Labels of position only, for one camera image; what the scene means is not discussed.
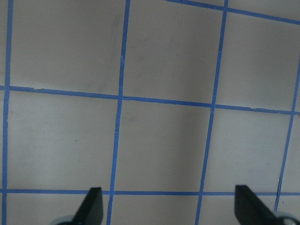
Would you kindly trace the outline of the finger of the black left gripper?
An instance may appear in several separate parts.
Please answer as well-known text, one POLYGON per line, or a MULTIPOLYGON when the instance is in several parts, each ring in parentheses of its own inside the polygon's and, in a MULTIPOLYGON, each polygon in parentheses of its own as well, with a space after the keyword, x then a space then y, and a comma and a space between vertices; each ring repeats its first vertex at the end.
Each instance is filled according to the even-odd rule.
POLYGON ((102 188, 92 187, 75 216, 72 225, 101 225, 104 217, 102 188))

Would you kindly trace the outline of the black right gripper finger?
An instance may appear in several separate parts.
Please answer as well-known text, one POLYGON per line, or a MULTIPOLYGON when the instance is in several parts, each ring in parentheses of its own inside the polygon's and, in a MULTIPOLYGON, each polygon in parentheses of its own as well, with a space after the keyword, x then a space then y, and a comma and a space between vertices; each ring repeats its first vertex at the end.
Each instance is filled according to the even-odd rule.
POLYGON ((287 225, 288 217, 277 217, 246 185, 235 186, 234 214, 241 225, 287 225))

